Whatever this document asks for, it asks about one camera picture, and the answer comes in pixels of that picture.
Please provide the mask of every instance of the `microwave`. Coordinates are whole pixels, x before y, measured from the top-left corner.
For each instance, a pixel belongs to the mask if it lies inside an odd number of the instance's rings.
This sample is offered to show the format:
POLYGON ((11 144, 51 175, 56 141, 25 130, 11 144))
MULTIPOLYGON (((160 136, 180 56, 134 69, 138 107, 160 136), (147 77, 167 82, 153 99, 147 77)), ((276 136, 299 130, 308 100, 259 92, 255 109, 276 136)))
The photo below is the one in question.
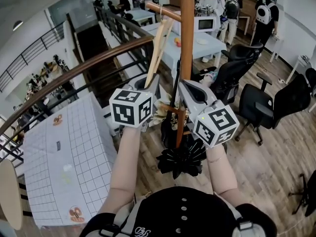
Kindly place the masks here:
MULTIPOLYGON (((215 30, 216 16, 194 17, 194 32, 212 32, 215 30)), ((172 31, 177 35, 181 35, 181 23, 174 21, 172 31)))
POLYGON ((215 16, 194 17, 194 32, 212 32, 215 27, 215 16))

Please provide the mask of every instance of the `ceiling light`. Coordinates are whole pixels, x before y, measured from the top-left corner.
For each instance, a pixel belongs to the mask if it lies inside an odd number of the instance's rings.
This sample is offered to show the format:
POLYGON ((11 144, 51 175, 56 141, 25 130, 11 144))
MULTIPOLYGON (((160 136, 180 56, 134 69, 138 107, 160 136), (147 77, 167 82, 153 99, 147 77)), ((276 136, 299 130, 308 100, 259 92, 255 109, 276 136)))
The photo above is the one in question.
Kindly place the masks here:
POLYGON ((22 25, 22 24, 23 24, 23 21, 21 21, 21 20, 16 21, 16 22, 14 23, 14 25, 13 25, 13 31, 15 31, 16 29, 18 29, 19 26, 22 25))

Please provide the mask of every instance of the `wooden pole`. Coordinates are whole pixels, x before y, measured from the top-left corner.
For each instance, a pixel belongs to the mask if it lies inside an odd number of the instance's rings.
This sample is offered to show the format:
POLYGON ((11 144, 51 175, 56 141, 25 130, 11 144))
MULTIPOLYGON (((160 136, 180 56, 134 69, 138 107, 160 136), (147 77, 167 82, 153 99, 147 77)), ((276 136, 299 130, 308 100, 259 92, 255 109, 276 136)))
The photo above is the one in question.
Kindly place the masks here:
MULTIPOLYGON (((191 79, 193 34, 194 34, 194 0, 181 0, 181 79, 191 79)), ((180 103, 176 148, 180 147, 186 110, 180 103)))

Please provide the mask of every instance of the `white backpack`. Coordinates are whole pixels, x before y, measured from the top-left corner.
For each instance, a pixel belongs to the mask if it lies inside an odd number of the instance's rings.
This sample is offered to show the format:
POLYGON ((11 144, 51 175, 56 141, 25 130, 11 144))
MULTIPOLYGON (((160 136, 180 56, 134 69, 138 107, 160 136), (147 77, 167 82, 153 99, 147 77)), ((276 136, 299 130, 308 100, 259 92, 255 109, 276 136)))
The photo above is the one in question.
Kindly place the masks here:
POLYGON ((273 3, 272 0, 269 1, 271 1, 271 3, 269 3, 269 5, 266 5, 266 0, 262 0, 263 4, 260 5, 257 9, 256 19, 265 25, 269 24, 272 19, 270 8, 276 6, 276 4, 273 3))

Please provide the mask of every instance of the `ceiling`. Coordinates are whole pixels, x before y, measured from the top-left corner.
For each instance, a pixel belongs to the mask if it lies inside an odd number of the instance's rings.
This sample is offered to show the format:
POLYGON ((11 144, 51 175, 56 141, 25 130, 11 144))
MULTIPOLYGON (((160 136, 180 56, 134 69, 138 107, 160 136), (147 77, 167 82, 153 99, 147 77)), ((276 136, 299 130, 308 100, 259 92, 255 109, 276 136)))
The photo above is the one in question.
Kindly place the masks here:
POLYGON ((26 22, 57 1, 59 0, 0 0, 0 49, 14 34, 12 29, 17 20, 26 22))

